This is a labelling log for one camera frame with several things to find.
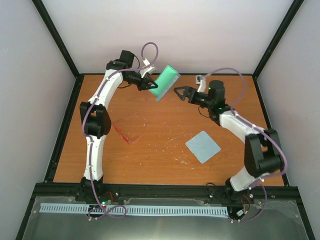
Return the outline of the blue cleaning cloth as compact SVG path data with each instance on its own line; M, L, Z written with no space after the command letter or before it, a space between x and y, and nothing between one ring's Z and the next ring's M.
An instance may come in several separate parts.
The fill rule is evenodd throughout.
M192 137L185 145L201 164L221 151L220 146L205 131Z

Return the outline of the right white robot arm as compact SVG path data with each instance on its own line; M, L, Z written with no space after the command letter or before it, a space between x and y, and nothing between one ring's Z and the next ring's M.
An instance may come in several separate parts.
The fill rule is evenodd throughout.
M209 118L244 143L244 166L225 182L224 197L234 202L241 194L257 182L272 176L282 176L288 168L287 159L281 149L276 130L264 129L240 116L226 103L224 83L212 80L208 92L201 88L180 86L174 92L184 101L207 109Z

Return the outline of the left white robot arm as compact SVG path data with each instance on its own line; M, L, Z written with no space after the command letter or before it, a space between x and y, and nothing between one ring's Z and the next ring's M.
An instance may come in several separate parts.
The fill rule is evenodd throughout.
M80 185L92 201L103 198L103 150L112 126L108 113L109 103L117 88L127 82L136 85L139 91L156 89L158 85L150 77L155 71L153 61L142 58L144 66L133 68L135 54L123 50L120 57L106 65L104 77L88 101L80 103L81 132L86 139L86 165Z

